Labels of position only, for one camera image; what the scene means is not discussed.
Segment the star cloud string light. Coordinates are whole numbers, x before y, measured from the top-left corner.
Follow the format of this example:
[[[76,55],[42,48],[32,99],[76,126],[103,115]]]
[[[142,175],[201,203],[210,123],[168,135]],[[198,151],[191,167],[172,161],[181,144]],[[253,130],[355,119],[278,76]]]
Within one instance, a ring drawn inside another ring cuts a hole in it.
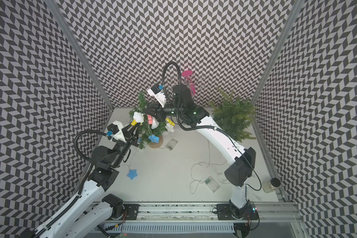
[[[130,115],[132,116],[131,125],[135,126],[139,123],[139,131],[136,133],[137,138],[137,149],[135,154],[133,155],[129,167],[129,173],[127,177],[130,180],[133,180],[137,177],[137,170],[131,168],[131,164],[134,156],[146,146],[159,148],[164,140],[163,135],[168,132],[174,131],[174,123],[168,119],[163,119],[162,122],[158,122],[155,117],[151,115],[142,114],[138,110],[133,110]]]

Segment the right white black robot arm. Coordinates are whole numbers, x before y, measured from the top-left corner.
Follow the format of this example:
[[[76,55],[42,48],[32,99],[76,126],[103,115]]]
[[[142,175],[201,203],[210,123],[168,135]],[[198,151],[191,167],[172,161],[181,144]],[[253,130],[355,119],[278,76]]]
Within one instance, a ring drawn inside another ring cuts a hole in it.
[[[178,83],[173,87],[172,96],[168,96],[165,88],[165,76],[168,68],[174,66],[178,73]],[[210,114],[194,103],[190,90],[181,82],[181,71],[174,61],[168,62],[162,73],[160,84],[149,89],[148,94],[156,102],[143,110],[150,118],[163,122],[168,116],[176,117],[176,121],[184,131],[198,131],[206,137],[225,157],[229,167],[224,175],[232,185],[229,208],[231,217],[236,220],[259,218],[258,210],[247,198],[248,179],[255,175],[256,151],[246,149],[223,131]]]

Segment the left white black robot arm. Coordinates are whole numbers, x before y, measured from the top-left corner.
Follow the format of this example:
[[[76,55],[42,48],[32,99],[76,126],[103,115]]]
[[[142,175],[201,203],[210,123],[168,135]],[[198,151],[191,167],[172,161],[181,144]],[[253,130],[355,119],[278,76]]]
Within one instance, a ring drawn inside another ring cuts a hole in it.
[[[77,134],[74,148],[89,162],[89,170],[79,184],[77,193],[69,199],[53,216],[36,229],[26,229],[21,238],[83,238],[105,220],[121,220],[126,217],[123,200],[108,194],[119,175],[117,168],[127,159],[132,146],[138,146],[141,123],[123,126],[115,121],[108,132],[85,130]],[[98,134],[115,142],[114,148],[96,147],[91,157],[85,156],[78,148],[79,139],[85,134]]]

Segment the left green christmas tree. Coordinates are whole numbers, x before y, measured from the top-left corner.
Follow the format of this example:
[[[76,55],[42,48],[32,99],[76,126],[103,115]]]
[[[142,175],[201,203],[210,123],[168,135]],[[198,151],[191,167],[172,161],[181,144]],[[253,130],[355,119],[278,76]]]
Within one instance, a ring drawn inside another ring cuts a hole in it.
[[[140,126],[140,135],[139,135],[139,149],[144,149],[146,145],[150,144],[152,141],[149,139],[149,136],[156,136],[160,137],[165,132],[167,132],[166,124],[167,122],[159,122],[156,128],[152,129],[152,125],[148,123],[148,115],[143,113],[143,109],[146,108],[150,103],[145,99],[146,92],[140,91],[138,95],[138,105],[133,108],[129,112],[130,122],[134,121],[133,116],[135,112],[142,113],[144,116],[144,121],[141,123]]]

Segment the right green fern tree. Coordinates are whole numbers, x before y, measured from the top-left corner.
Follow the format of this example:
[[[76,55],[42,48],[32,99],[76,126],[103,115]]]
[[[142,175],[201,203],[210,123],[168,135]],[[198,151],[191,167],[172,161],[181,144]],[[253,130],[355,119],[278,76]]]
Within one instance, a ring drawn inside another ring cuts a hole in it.
[[[217,90],[222,95],[222,102],[219,105],[209,102],[213,108],[214,121],[235,141],[254,140],[255,137],[248,132],[248,128],[253,123],[255,106],[248,99],[236,97],[233,91],[227,94],[220,88]]]

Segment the clear battery box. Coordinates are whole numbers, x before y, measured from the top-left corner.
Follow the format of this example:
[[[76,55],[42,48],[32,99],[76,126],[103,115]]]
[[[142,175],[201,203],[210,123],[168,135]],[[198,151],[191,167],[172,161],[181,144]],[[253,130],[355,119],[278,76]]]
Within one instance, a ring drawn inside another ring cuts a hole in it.
[[[172,151],[178,144],[178,141],[174,138],[172,138],[166,145],[166,149],[169,151]]]

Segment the fairy light battery box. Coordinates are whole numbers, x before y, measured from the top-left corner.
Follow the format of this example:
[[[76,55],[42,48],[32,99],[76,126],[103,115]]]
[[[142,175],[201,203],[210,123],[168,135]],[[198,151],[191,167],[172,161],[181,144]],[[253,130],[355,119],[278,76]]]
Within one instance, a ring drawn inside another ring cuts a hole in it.
[[[208,176],[207,178],[205,178],[203,183],[212,193],[215,193],[220,188],[220,185],[214,180],[212,176]]]

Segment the glass jar black lid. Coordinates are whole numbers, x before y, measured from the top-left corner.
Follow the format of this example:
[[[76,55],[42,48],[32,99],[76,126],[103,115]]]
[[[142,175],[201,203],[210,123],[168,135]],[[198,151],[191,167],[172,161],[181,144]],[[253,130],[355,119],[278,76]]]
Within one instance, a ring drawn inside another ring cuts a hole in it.
[[[278,178],[268,179],[262,183],[262,189],[265,193],[271,193],[281,186],[281,181]]]

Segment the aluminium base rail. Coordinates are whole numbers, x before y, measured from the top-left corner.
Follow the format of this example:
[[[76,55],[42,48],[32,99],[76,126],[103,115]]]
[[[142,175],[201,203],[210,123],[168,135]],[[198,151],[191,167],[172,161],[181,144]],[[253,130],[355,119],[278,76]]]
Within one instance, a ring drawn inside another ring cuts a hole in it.
[[[236,220],[231,217],[229,203],[126,203],[138,205],[136,219],[105,220],[88,234],[100,237],[122,237],[126,234],[190,234],[226,233],[238,238],[255,235],[268,224],[269,231],[280,233],[290,228],[296,238],[307,238],[308,232],[294,203],[257,202],[259,218]]]

